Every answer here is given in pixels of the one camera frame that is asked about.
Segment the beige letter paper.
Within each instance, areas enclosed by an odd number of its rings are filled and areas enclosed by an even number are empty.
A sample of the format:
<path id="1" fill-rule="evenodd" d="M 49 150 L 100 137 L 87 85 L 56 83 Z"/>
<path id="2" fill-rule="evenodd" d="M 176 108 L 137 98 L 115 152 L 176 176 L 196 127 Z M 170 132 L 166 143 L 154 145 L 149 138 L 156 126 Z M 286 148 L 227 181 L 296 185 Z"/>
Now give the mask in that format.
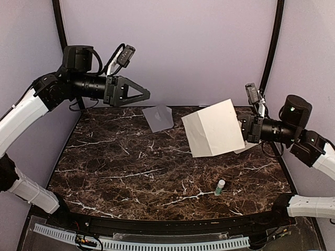
<path id="1" fill-rule="evenodd" d="M 182 117 L 193 157 L 217 156 L 245 147 L 232 100 Z"/>

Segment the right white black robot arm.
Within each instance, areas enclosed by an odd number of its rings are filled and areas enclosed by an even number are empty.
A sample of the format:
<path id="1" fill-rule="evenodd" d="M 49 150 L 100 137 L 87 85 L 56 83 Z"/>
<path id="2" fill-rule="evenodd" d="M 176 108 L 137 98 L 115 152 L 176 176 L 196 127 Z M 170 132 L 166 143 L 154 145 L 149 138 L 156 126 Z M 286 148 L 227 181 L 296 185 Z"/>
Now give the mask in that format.
<path id="1" fill-rule="evenodd" d="M 296 95 L 288 95 L 280 109 L 279 120 L 260 115 L 239 115 L 243 139 L 248 143 L 276 142 L 308 167 L 334 179 L 334 144 L 319 133 L 307 130 L 312 105 Z M 292 193 L 279 195 L 267 216 L 272 227 L 278 227 L 287 217 L 307 216 L 334 219 L 333 197 L 304 197 Z"/>

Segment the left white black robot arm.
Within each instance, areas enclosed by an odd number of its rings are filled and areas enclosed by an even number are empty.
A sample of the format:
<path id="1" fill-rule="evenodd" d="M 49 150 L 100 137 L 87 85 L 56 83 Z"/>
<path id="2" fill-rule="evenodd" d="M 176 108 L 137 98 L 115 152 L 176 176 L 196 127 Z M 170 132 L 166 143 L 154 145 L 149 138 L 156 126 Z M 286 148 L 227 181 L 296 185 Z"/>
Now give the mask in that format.
<path id="1" fill-rule="evenodd" d="M 93 46 L 65 47 L 60 68 L 33 81 L 20 100 L 1 117 L 1 191 L 13 193 L 53 214 L 53 219 L 63 228 L 72 226 L 74 217 L 67 212 L 61 197 L 24 175 L 6 152 L 34 122 L 65 100 L 88 97 L 111 107 L 148 100 L 147 89 L 118 75 L 128 66 L 135 51 L 134 47 L 121 44 L 103 65 Z"/>

